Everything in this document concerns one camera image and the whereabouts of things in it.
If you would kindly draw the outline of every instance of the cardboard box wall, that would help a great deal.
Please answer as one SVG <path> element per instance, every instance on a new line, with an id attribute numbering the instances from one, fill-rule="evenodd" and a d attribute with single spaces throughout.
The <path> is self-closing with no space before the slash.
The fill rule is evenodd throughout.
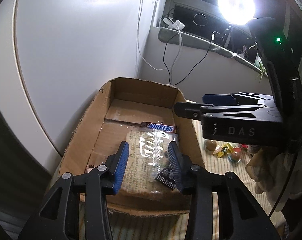
<path id="1" fill-rule="evenodd" d="M 162 122 L 176 125 L 179 148 L 192 162 L 204 167 L 192 121 L 174 114 L 175 102 L 185 102 L 181 91 L 169 85 L 132 78 L 116 78 L 99 90 L 80 120 L 67 147 L 59 170 L 73 175 L 83 174 L 89 160 L 101 163 L 116 153 L 125 140 L 120 129 L 125 127 L 108 120 L 130 122 Z M 165 196 L 160 201 L 127 196 L 119 192 L 107 196 L 108 209 L 136 216 L 174 215 L 188 212 L 189 198 Z"/>

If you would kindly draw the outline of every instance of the torn cardboard edge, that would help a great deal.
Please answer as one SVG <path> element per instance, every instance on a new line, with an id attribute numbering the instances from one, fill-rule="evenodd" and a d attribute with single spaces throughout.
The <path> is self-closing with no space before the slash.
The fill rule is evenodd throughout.
<path id="1" fill-rule="evenodd" d="M 193 163 L 204 167 L 192 121 L 177 117 L 172 110 L 175 102 L 186 101 L 181 91 L 170 85 L 162 85 L 132 78 L 116 78 L 108 81 L 99 90 L 85 111 L 65 151 L 62 165 L 59 169 L 60 176 L 65 172 L 71 172 L 73 175 L 79 175 L 85 172 L 88 160 L 99 138 L 105 117 L 114 99 L 146 104 L 151 106 L 151 108 L 153 106 L 159 106 L 161 110 L 169 109 L 171 115 L 173 114 L 173 124 L 177 126 L 180 150 L 184 154 L 189 155 Z M 114 198 L 108 198 L 108 206 L 110 209 L 136 216 L 175 215 L 186 213 L 188 209 L 188 207 L 183 207 L 184 205 L 181 205 L 181 203 L 178 203 L 181 210 L 176 210 L 176 207 L 171 208 L 170 205 L 161 203 L 161 201 L 153 201 L 153 210 L 148 210 L 148 205 L 146 204 L 142 204 L 137 208 L 135 207 L 135 203 L 130 203 L 128 198 L 122 201 L 121 198 L 123 196 L 121 196 L 121 194 L 112 197 L 115 197 L 116 203 Z M 83 195 L 81 195 L 80 200 L 84 201 Z"/>

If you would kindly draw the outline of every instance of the striped fabric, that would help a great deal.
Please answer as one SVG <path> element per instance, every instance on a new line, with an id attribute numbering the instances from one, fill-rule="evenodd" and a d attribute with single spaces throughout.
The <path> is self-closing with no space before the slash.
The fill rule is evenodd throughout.
<path id="1" fill-rule="evenodd" d="M 265 193 L 257 195 L 254 193 L 254 181 L 245 171 L 245 166 L 249 162 L 247 154 L 241 155 L 239 164 L 231 163 L 227 157 L 217 158 L 214 155 L 207 155 L 204 151 L 204 139 L 202 138 L 202 127 L 200 121 L 193 121 L 197 131 L 197 137 L 202 151 L 203 161 L 206 169 L 210 172 L 225 174 L 233 171 L 248 187 L 250 192 L 257 199 L 266 213 L 269 213 L 271 206 L 266 199 Z M 56 173 L 51 185 L 58 179 Z M 213 240 L 219 238 L 219 210 L 218 196 L 213 194 Z M 133 217 L 122 213 L 109 214 L 110 224 L 114 240 L 184 240 L 186 234 L 189 214 L 167 217 Z M 275 212 L 271 217 L 275 227 L 284 224 L 285 219 L 281 212 Z M 80 203 L 79 210 L 79 239 L 85 240 L 84 234 L 84 203 Z"/>

